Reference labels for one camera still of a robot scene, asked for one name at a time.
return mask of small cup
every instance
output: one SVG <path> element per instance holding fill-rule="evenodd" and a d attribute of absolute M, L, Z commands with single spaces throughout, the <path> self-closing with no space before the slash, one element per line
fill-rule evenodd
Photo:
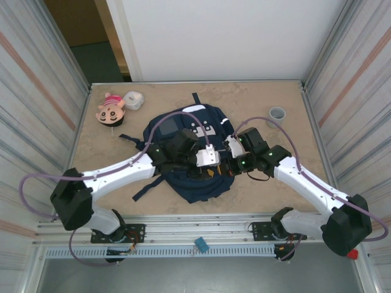
<path fill-rule="evenodd" d="M 286 115 L 287 114 L 285 113 L 285 110 L 280 107 L 273 107 L 269 111 L 269 118 L 271 120 L 273 120 L 274 122 L 276 122 L 278 125 L 281 125 L 281 123 L 283 122 Z M 266 124 L 271 128 L 277 127 L 276 125 L 274 125 L 273 123 L 271 123 L 269 121 L 266 121 Z"/>

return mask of plush doll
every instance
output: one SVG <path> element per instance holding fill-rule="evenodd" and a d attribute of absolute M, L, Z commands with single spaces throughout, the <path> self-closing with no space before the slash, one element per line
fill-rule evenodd
<path fill-rule="evenodd" d="M 112 96 L 110 93 L 106 93 L 105 97 L 104 104 L 98 106 L 100 112 L 95 115 L 96 118 L 108 127 L 120 126 L 125 114 L 125 111 L 122 110 L 125 101 L 120 96 Z"/>

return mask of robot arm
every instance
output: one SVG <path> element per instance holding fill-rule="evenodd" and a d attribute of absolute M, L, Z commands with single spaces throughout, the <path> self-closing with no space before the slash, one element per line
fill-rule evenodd
<path fill-rule="evenodd" d="M 293 208 L 282 209 L 271 219 L 273 232 L 278 238 L 283 239 L 294 233 L 305 234 L 323 239 L 336 254 L 346 255 L 371 233 L 369 217 L 335 200 L 301 172 L 304 171 L 307 176 L 340 198 L 368 210 L 367 202 L 360 195 L 351 198 L 333 189 L 303 166 L 299 172 L 291 153 L 279 145 L 270 148 L 255 128 L 243 131 L 238 135 L 238 140 L 227 138 L 225 147 L 230 156 L 221 162 L 219 153 L 212 145 L 201 149 L 198 137 L 184 129 L 173 139 L 150 145 L 148 151 L 136 162 L 133 161 L 138 155 L 106 168 L 84 172 L 83 175 L 95 176 L 118 166 L 129 165 L 119 172 L 85 181 L 60 181 L 51 196 L 51 202 L 66 230 L 86 226 L 101 231 L 111 241 L 118 242 L 125 234 L 121 216 L 115 210 L 103 209 L 95 204 L 109 192 L 131 182 L 170 172 L 174 168 L 185 168 L 190 176 L 201 179 L 209 177 L 206 168 L 202 168 L 205 166 L 218 166 L 219 173 L 227 176 L 257 169 L 292 187 L 320 212 L 320 215 L 316 215 L 300 213 Z M 76 169 L 70 169 L 64 175 L 82 176 Z"/>
<path fill-rule="evenodd" d="M 136 162 L 140 153 L 122 162 L 94 171 L 80 174 L 75 168 L 69 169 L 64 176 L 88 176 L 94 179 L 83 181 L 60 181 L 50 199 L 68 231 L 82 226 L 102 232 L 113 242 L 124 237 L 125 225 L 116 210 L 99 207 L 95 202 L 106 194 L 131 182 L 148 179 L 159 174 L 184 168 L 197 178 L 209 175 L 203 166 L 220 164 L 220 155 L 212 145 L 201 149 L 198 137 L 190 130 L 184 129 L 170 140 L 150 145 L 148 151 Z M 114 172 L 121 166 L 129 167 Z M 113 173 L 97 177 L 100 173 Z"/>
<path fill-rule="evenodd" d="M 238 134 L 239 142 L 228 137 L 226 146 L 232 156 L 220 166 L 220 173 L 236 176 L 255 169 L 292 187 L 316 207 L 320 215 L 301 213 L 293 208 L 283 208 L 272 217 L 272 228 L 278 238 L 299 233 L 323 239 L 336 254 L 345 256 L 371 232 L 367 215 L 335 200 L 335 196 L 368 210 L 367 202 L 360 195 L 350 197 L 319 179 L 305 167 L 298 170 L 296 159 L 280 145 L 269 148 L 255 128 Z M 308 180 L 303 173 L 321 188 Z M 334 197 L 325 192 L 328 190 Z"/>

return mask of navy backpack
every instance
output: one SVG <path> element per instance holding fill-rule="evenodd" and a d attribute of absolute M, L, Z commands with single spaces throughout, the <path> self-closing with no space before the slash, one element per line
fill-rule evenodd
<path fill-rule="evenodd" d="M 225 150 L 223 141 L 227 136 L 233 133 L 233 127 L 229 119 L 224 115 L 220 108 L 210 106 L 208 104 L 201 104 L 197 93 L 193 93 L 195 104 L 177 109 L 176 111 L 191 112 L 195 115 L 206 129 L 209 141 L 213 144 L 215 150 Z M 152 119 L 143 132 L 144 141 L 147 141 L 152 130 L 152 127 L 167 114 L 162 114 Z M 166 139 L 171 139 L 175 133 L 180 129 L 190 129 L 199 137 L 199 142 L 202 146 L 206 145 L 205 137 L 199 125 L 187 115 L 175 115 L 165 122 L 163 122 L 155 131 L 152 142 L 159 142 Z M 139 139 L 132 138 L 125 134 L 120 137 L 131 140 L 136 143 L 136 148 L 142 150 L 145 146 L 144 142 Z M 223 159 L 227 156 L 226 151 L 220 152 L 220 157 Z M 169 173 L 160 175 L 154 182 L 146 185 L 140 190 L 133 200 L 137 201 L 143 194 L 145 194 L 152 187 L 157 186 L 163 180 L 175 190 L 181 197 L 189 203 L 196 201 L 208 201 L 211 197 L 218 197 L 225 191 L 230 190 L 234 178 L 222 176 L 217 172 L 216 167 L 211 167 L 214 171 L 214 176 L 208 180 L 189 178 L 186 170 L 174 170 Z"/>

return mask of wooden table surface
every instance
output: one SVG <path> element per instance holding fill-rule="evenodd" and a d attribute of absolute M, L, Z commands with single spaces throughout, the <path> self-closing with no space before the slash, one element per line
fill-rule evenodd
<path fill-rule="evenodd" d="M 126 110 L 123 125 L 111 128 L 95 118 L 104 94 L 123 96 L 135 90 L 145 96 L 145 103 L 137 111 Z M 233 127 L 253 116 L 267 116 L 273 106 L 285 109 L 283 127 L 289 133 L 300 154 L 301 164 L 322 179 L 326 179 L 315 138 L 297 82 L 219 82 L 181 84 L 99 84 L 92 87 L 92 95 L 75 154 L 73 165 L 78 171 L 95 170 L 125 160 L 138 150 L 134 143 L 118 138 L 122 133 L 142 139 L 148 122 L 163 114 L 193 103 L 191 93 L 197 92 L 202 103 L 220 107 Z M 292 151 L 288 140 L 278 129 L 271 129 L 257 120 L 248 127 L 257 127 L 269 146 L 282 145 Z M 253 172 L 262 177 L 262 173 Z M 276 212 L 285 206 L 299 211 L 315 208 L 292 188 L 276 179 L 257 182 L 247 175 L 235 178 L 231 190 L 207 202 L 189 204 L 163 182 L 146 193 L 137 203 L 132 196 L 154 178 L 124 186 L 101 198 L 98 204 L 116 209 L 122 215 L 214 214 L 239 212 Z"/>

